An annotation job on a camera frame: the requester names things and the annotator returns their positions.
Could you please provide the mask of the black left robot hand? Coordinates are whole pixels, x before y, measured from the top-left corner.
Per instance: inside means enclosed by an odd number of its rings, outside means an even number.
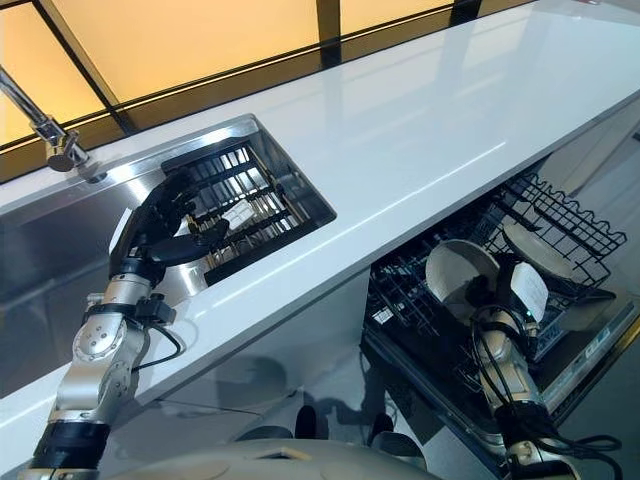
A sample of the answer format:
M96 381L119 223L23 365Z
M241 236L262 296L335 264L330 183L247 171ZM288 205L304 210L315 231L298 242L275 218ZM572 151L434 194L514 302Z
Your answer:
M220 219L205 232L178 235L182 219L195 210L197 188L190 172L173 171L137 207L110 254L113 273L140 262L162 267L197 260L217 246L230 230L230 222Z

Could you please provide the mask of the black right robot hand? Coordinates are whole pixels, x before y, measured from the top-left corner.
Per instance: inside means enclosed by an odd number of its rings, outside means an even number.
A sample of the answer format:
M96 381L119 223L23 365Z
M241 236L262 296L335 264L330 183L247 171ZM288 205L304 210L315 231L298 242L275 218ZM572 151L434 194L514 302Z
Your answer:
M465 300L473 307L498 305L516 313L522 322L539 324L545 314L549 290L538 271L511 253L494 259L498 273L474 277L465 289Z

